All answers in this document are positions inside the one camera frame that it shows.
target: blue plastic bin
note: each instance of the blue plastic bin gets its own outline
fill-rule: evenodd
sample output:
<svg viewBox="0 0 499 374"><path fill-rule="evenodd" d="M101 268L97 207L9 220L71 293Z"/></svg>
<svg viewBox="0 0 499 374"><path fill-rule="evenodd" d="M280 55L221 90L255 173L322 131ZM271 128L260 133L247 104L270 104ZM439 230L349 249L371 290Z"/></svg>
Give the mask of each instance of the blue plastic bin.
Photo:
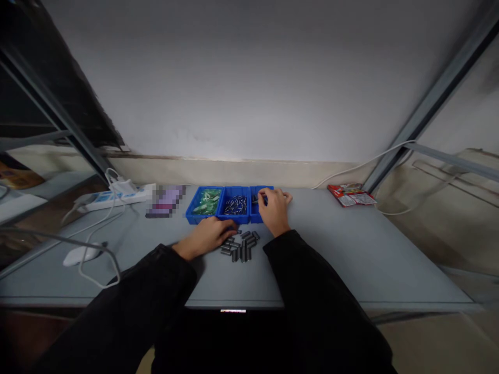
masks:
<svg viewBox="0 0 499 374"><path fill-rule="evenodd" d="M203 191L204 190L220 190L220 199L218 202L217 209L215 211L215 214L211 216L207 215L195 215L192 213L195 207L198 206L201 197L203 196ZM186 211L186 218L189 221L190 224L199 224L202 220L208 217L213 217L218 214L218 211L220 210L220 201L222 200L222 196L224 195L224 188L223 187L218 187L218 186L202 186L199 187L198 190L196 191L196 194L194 195L194 198L191 200L191 203L189 204L189 207L187 208Z"/></svg>
<svg viewBox="0 0 499 374"><path fill-rule="evenodd" d="M251 202L253 195L258 194L258 191L265 187L270 188L271 190L274 189L274 186L251 186L249 188L249 201ZM249 209L249 217L251 219L251 223L263 223L260 212L258 211L258 204L251 204L251 208Z"/></svg>
<svg viewBox="0 0 499 374"><path fill-rule="evenodd" d="M224 215L225 203L227 200L230 200L235 196L246 196L247 206L246 206L246 214L243 215ZM241 186L231 186L225 187L222 192L221 202L218 204L218 213L217 217L220 221L225 221L228 219L234 220L237 224L248 224L250 222L250 205L251 205L251 197L250 197L250 188L249 187L241 187Z"/></svg>

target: hand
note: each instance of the hand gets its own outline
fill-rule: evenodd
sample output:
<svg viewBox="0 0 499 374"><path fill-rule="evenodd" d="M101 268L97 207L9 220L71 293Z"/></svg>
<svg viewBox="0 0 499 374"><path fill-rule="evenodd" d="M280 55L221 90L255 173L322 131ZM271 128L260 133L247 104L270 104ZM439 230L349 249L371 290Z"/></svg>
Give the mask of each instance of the hand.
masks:
<svg viewBox="0 0 499 374"><path fill-rule="evenodd" d="M237 234L237 225L232 220L219 221L216 217L202 220L191 234L172 246L186 261L211 252L220 247L225 240Z"/></svg>
<svg viewBox="0 0 499 374"><path fill-rule="evenodd" d="M264 196L267 197L267 205L265 205ZM291 230L287 223L287 205L292 200L291 194L282 192L281 189L264 188L258 192L258 209L261 219L274 237Z"/></svg>

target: white power strip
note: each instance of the white power strip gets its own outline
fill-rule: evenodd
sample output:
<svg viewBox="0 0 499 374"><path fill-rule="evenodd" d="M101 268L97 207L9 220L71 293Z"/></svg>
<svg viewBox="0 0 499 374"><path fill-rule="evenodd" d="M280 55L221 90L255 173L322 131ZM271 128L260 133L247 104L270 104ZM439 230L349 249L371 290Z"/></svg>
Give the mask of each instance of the white power strip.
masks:
<svg viewBox="0 0 499 374"><path fill-rule="evenodd" d="M113 200L115 199L116 199L116 201L114 202L115 207L123 205L123 203L125 204L141 203L148 199L152 199L155 188L156 188L156 183L146 184L140 187L136 193L124 195L120 192L117 193L117 197L113 196L112 191L104 191L104 192L83 195L80 196L78 200L81 200L84 196L95 197L95 200L90 204L78 208L78 211L80 213L87 213L93 210L111 208L113 206Z"/></svg>

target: metal shelf frame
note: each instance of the metal shelf frame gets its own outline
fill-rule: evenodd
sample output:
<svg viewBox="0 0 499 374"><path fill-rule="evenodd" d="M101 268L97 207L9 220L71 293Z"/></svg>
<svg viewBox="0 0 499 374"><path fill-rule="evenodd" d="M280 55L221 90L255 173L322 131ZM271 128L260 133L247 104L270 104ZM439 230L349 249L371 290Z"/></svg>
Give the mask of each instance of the metal shelf frame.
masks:
<svg viewBox="0 0 499 374"><path fill-rule="evenodd" d="M488 5L488 8L482 13L481 19L477 22L467 40L421 100L389 148L404 141L417 140L423 134L449 97L459 87L467 73L496 38L499 33L499 0L487 2L486 5ZM400 148L387 153L367 178L364 189L369 193L376 191L409 151L418 152L454 165L458 168L458 172L472 172L499 182L498 170L413 142L406 143ZM497 276L437 265L448 274L479 278L499 284L499 277Z"/></svg>
<svg viewBox="0 0 499 374"><path fill-rule="evenodd" d="M10 75L57 130L39 136L2 141L0 142L0 152L30 144L66 138L87 160L102 181L107 184L105 173L106 169L111 167L109 161L99 154L50 88L44 83L43 79L14 45L7 42L0 43L0 66Z"/></svg>

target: red package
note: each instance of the red package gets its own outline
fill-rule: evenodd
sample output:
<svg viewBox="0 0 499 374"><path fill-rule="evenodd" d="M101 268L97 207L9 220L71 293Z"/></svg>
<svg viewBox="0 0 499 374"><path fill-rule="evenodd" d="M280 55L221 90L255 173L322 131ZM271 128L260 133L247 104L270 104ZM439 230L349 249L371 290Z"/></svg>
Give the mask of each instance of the red package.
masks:
<svg viewBox="0 0 499 374"><path fill-rule="evenodd" d="M328 185L327 189L338 199L343 207L352 205L371 205L377 201L366 191L361 190L361 183L350 183L341 185Z"/></svg>

